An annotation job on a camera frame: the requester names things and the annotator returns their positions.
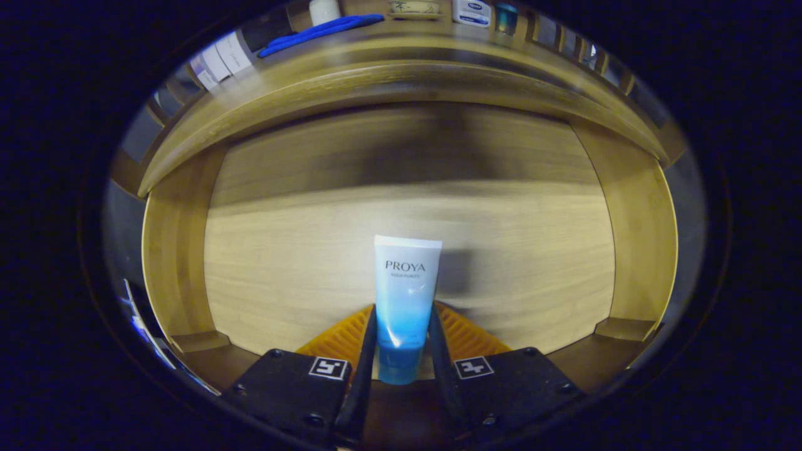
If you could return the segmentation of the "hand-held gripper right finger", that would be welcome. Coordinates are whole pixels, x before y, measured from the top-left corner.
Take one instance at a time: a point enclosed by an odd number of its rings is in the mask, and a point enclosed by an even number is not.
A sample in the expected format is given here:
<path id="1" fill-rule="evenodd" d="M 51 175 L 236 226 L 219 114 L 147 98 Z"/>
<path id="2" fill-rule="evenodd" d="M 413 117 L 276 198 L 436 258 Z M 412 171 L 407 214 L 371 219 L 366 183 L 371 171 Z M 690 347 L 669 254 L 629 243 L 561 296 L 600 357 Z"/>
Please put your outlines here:
<path id="1" fill-rule="evenodd" d="M 538 432 L 585 392 L 533 346 L 513 350 L 443 303 L 429 324 L 434 377 L 457 439 Z"/>

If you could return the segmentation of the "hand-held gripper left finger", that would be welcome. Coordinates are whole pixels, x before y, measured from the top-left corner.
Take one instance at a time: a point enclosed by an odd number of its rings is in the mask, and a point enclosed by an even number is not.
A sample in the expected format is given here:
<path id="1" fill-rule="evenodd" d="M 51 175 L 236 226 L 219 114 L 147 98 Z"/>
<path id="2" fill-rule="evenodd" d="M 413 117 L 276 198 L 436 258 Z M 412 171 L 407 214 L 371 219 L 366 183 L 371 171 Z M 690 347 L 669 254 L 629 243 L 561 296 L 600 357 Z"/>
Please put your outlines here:
<path id="1" fill-rule="evenodd" d="M 295 448 L 353 448 L 363 438 L 376 343 L 375 306 L 367 306 L 298 351 L 267 351 L 221 398 Z"/>

